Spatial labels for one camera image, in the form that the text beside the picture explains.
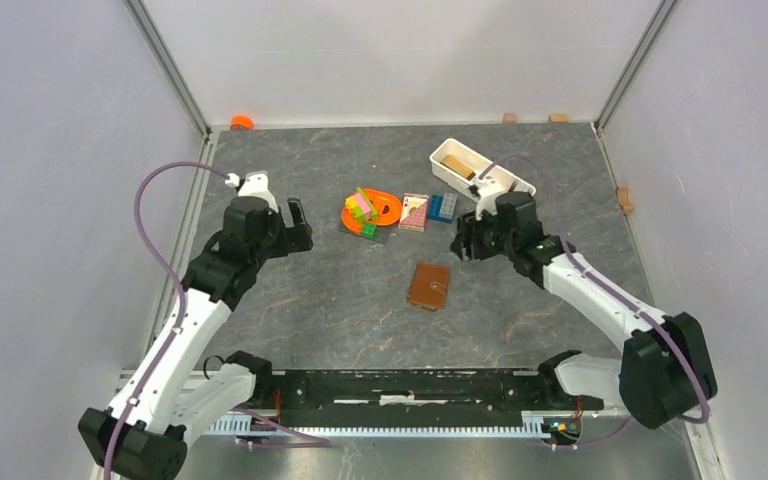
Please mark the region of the brown leather card holder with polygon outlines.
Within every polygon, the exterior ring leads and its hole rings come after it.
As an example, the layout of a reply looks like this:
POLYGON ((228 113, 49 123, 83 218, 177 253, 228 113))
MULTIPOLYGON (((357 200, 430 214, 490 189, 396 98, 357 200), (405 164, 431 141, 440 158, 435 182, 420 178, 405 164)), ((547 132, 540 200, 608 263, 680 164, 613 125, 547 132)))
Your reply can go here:
POLYGON ((407 303, 423 310, 436 312, 445 305, 450 271, 443 265, 419 263, 407 294, 407 303))

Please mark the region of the white rectangular plastic tray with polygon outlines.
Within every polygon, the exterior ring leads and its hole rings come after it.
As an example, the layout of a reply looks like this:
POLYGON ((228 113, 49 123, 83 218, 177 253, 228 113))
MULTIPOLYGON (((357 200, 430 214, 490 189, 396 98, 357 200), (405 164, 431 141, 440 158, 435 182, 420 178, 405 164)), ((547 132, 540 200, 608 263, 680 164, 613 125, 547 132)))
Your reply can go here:
POLYGON ((462 195, 478 201, 479 190, 487 185, 502 193, 525 191, 535 196, 534 185, 500 163, 481 155, 455 138, 444 140, 429 156, 432 173, 462 195))

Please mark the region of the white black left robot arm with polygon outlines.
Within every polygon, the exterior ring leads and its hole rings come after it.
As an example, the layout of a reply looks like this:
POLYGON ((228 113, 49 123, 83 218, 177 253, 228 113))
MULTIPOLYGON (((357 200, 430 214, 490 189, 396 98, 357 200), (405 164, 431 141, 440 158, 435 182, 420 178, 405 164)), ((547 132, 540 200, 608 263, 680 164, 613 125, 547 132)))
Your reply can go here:
POLYGON ((87 409, 78 431, 91 457, 108 476, 174 479, 192 445, 227 411, 246 403, 266 405, 274 381, 263 359, 230 358, 218 373, 188 395, 193 366, 226 323, 243 295, 273 258, 312 249, 312 228, 302 202, 287 201, 292 223, 280 208, 255 196, 233 199, 223 224, 190 261, 182 281, 183 307, 171 314, 142 363, 103 409, 87 409))

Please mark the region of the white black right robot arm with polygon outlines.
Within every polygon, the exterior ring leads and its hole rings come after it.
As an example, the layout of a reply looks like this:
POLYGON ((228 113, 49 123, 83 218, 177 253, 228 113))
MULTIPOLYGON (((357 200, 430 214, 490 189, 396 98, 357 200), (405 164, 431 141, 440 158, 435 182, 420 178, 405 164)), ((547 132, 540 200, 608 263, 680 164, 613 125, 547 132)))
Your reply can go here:
POLYGON ((457 220, 451 251, 463 261, 502 256, 562 299, 618 349, 618 360, 563 355, 537 382, 540 400, 562 408, 576 396, 618 403, 641 425, 705 424, 717 381, 700 322, 669 315, 601 274, 565 236, 545 233, 533 196, 515 191, 479 201, 457 220))

